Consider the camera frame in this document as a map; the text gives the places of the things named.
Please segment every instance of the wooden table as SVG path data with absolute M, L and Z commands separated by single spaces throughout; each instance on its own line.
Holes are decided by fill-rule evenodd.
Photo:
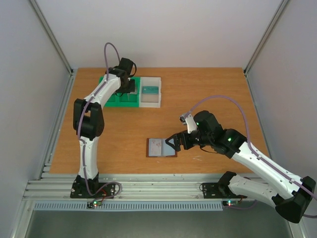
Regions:
M 70 96 L 50 173 L 76 174 L 80 149 L 73 129 L 73 103 L 97 86 L 104 68 L 80 68 Z M 210 154 L 198 147 L 182 150 L 177 158 L 147 158 L 147 138 L 167 138 L 185 130 L 179 116 L 201 99 L 226 95 L 237 100 L 247 115 L 252 142 L 264 153 L 266 147 L 248 85 L 241 68 L 138 68 L 137 76 L 161 77 L 161 108 L 104 108 L 105 129 L 98 144 L 100 173 L 237 173 L 250 172 L 223 155 Z M 208 110 L 224 128 L 245 134 L 244 122 L 237 107 L 225 99 L 212 99 L 193 114 Z

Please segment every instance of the cable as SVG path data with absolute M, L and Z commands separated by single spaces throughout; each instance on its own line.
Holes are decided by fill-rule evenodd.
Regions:
M 243 196 L 241 195 L 241 199 L 238 203 L 240 204 L 242 201 L 243 201 Z
M 134 65 L 134 74 L 129 75 L 129 78 L 132 78 L 137 72 L 137 65 L 133 62 Z
M 121 93 L 121 95 L 118 95 L 117 92 L 115 93 L 115 95 L 116 95 L 117 97 L 122 97 L 123 94 L 124 94 L 124 93 Z
M 107 193 L 106 193 L 106 191 L 104 191 L 103 189 L 101 189 L 101 192 L 103 192 L 103 193 L 104 193 L 103 199 L 101 200 L 101 202 L 103 202 L 103 201 L 104 201 L 104 199 L 105 199 L 105 197 L 107 196 Z
M 198 102 L 195 106 L 193 106 L 189 112 L 187 112 L 185 115 L 184 115 L 184 119 L 186 117 L 188 117 L 188 115 L 190 113 L 192 113 L 192 111 L 198 107 L 201 103 L 209 100 L 209 99 L 212 99 L 212 98 L 225 98 L 225 99 L 228 99 L 229 101 L 233 102 L 237 107 L 238 109 L 240 110 L 241 114 L 242 114 L 242 117 L 243 117 L 243 120 L 244 120 L 244 125 L 245 125 L 245 128 L 246 128 L 246 132 L 247 132 L 247 142 L 248 142 L 248 146 L 251 150 L 251 152 L 256 155 L 256 157 L 261 160 L 262 162 L 264 162 L 265 164 L 267 164 L 269 167 L 271 167 L 273 170 L 275 170 L 276 172 L 278 172 L 280 175 L 282 175 L 283 177 L 285 177 L 287 180 L 289 180 L 290 182 L 294 183 L 295 185 L 297 185 L 298 187 L 300 187 L 302 190 L 304 190 L 306 193 L 308 193 L 310 196 L 312 196 L 315 200 L 317 200 L 317 195 L 316 194 L 313 194 L 311 191 L 309 191 L 307 188 L 305 188 L 303 185 L 301 185 L 300 183 L 298 183 L 297 181 L 293 181 L 287 174 L 285 174 L 283 171 L 279 170 L 277 167 L 275 167 L 274 165 L 272 165 L 269 161 L 267 161 L 266 159 L 264 159 L 263 157 L 261 157 L 252 147 L 251 145 L 251 136 L 250 136 L 250 130 L 249 130 L 249 126 L 248 126 L 248 121 L 247 121 L 247 117 L 245 115 L 245 113 L 243 112 L 243 109 L 242 107 L 232 98 L 230 97 L 227 97 L 227 96 L 224 96 L 224 95 L 214 95 L 214 96 L 209 96 L 209 97 L 206 97 L 204 99 L 202 99 L 200 102 Z
M 83 162 L 83 171 L 84 171 L 84 177 L 85 177 L 85 184 L 86 184 L 86 188 L 87 188 L 87 192 L 89 193 L 90 196 L 94 196 L 96 195 L 98 192 L 100 192 L 105 186 L 108 186 L 109 184 L 116 184 L 119 189 L 118 189 L 118 192 L 115 193 L 114 195 L 112 196 L 108 196 L 108 197 L 105 197 L 105 198 L 113 198 L 115 196 L 117 196 L 119 194 L 119 192 L 121 191 L 121 184 L 118 183 L 118 182 L 108 182 L 108 183 L 105 183 L 102 187 L 100 187 L 97 192 L 95 194 L 92 194 L 90 192 L 90 189 L 89 189 L 89 185 L 88 185 L 88 179 L 87 179 L 87 172 L 86 172 L 86 162 L 85 162 L 85 149 L 86 149 L 86 142 L 80 138 L 80 131 L 81 131 L 81 126 L 82 126 L 82 123 L 83 123 L 83 118 L 84 118 L 84 115 L 85 115 L 85 111 L 87 110 L 88 108 L 88 105 L 90 104 L 90 102 L 95 98 L 95 95 L 97 95 L 100 90 L 107 84 L 107 81 L 108 81 L 108 78 L 109 78 L 109 67 L 108 67 L 108 60 L 107 60 L 107 56 L 106 56 L 106 48 L 107 48 L 107 45 L 111 45 L 116 54 L 117 54 L 117 57 L 118 57 L 118 60 L 120 62 L 120 56 L 119 56 L 119 53 L 118 53 L 118 50 L 116 49 L 116 47 L 110 43 L 110 42 L 107 42 L 105 43 L 105 47 L 104 47 L 104 56 L 105 56 L 105 63 L 106 63 L 106 80 L 99 86 L 99 88 L 96 90 L 96 92 L 94 93 L 94 95 L 87 101 L 87 103 L 85 104 L 84 106 L 84 109 L 83 109 L 83 112 L 80 116 L 80 119 L 79 119 L 79 123 L 78 123 L 78 131 L 77 131 L 77 137 L 78 137 L 78 140 L 81 141 L 84 145 L 83 145 L 83 153 L 82 153 L 82 162 Z
M 212 153 L 212 154 L 218 154 L 217 152 L 211 152 L 211 151 L 207 151 L 207 150 L 204 150 L 202 147 L 199 147 L 202 151 L 205 151 L 205 152 L 208 152 L 208 153 Z
M 317 215 L 313 216 L 313 215 L 306 215 L 306 214 L 304 214 L 303 217 L 316 219 L 316 218 L 317 218 Z

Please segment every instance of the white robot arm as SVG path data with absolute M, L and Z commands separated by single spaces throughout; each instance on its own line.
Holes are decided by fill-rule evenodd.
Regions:
M 307 209 L 316 182 L 295 175 L 259 151 L 247 138 L 234 129 L 223 129 L 215 116 L 208 111 L 182 115 L 180 120 L 187 130 L 172 135 L 165 142 L 176 151 L 194 146 L 210 146 L 215 152 L 245 165 L 267 183 L 243 178 L 226 172 L 217 183 L 223 198 L 242 195 L 264 202 L 276 209 L 286 220 L 298 223 Z
M 108 99 L 113 93 L 115 93 L 121 86 L 120 77 L 117 77 L 115 74 L 109 74 L 108 79 L 106 75 L 103 80 L 100 82 L 100 86 L 97 87 L 91 94 L 85 97 L 85 101 L 88 102 L 93 98 L 90 103 L 97 103 L 100 106 L 106 104 Z M 84 178 L 84 167 L 86 167 L 86 174 L 88 179 L 94 179 L 98 174 L 97 168 L 97 145 L 100 136 L 96 136 L 92 140 L 90 138 L 80 136 L 80 169 L 78 175 Z
M 119 65 L 109 68 L 108 74 L 91 94 L 74 102 L 73 128 L 80 143 L 80 169 L 72 186 L 71 198 L 102 197 L 101 189 L 107 188 L 99 183 L 97 168 L 97 145 L 105 127 L 103 107 L 112 94 L 135 91 L 135 81 L 130 78 L 133 66 L 135 63 L 131 60 L 121 58 Z

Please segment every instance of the white wall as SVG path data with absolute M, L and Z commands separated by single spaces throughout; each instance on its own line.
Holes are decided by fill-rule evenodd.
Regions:
M 38 0 L 71 66 L 245 67 L 280 0 Z
M 27 0 L 0 1 L 0 237 L 35 179 L 67 71 Z
M 274 160 L 317 181 L 317 1 L 292 0 L 249 81 Z M 307 214 L 317 215 L 317 201 Z M 317 219 L 305 219 L 309 237 Z

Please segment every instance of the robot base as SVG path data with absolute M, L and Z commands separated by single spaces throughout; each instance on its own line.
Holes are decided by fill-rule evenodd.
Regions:
M 222 191 L 221 185 L 218 182 L 204 182 L 200 185 L 201 191 L 203 191 L 204 198 L 222 198 L 222 199 L 235 199 L 235 198 L 247 198 L 246 196 L 236 195 L 232 192 Z
M 101 188 L 105 182 L 99 182 L 99 174 L 96 175 L 94 179 L 88 179 L 88 186 L 91 194 L 94 194 L 94 196 L 91 196 L 86 187 L 85 178 L 80 177 L 80 175 L 77 175 L 70 193 L 70 198 L 99 198 L 104 197 L 104 192 L 100 191 L 97 194 L 95 194 L 99 188 Z M 108 184 L 107 186 L 103 187 L 103 190 L 106 192 L 106 197 L 112 196 L 115 194 L 115 184 Z

